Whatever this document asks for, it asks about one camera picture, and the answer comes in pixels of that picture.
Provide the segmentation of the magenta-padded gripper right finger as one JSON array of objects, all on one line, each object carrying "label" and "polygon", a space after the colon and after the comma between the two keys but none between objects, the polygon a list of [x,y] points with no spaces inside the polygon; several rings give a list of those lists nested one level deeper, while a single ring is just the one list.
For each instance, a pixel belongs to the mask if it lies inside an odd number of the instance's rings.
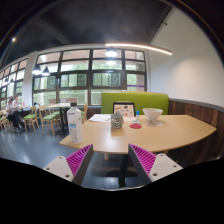
[{"label": "magenta-padded gripper right finger", "polygon": [[180,165],[164,153],[154,154],[133,144],[128,146],[128,155],[143,185],[157,181],[182,169]]}]

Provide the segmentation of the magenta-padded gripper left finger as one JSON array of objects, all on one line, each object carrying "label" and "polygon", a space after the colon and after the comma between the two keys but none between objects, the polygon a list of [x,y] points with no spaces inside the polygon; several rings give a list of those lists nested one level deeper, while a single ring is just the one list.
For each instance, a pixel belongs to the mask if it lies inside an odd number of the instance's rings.
[{"label": "magenta-padded gripper left finger", "polygon": [[58,156],[44,170],[76,185],[81,185],[93,156],[93,145],[87,145],[67,157]]}]

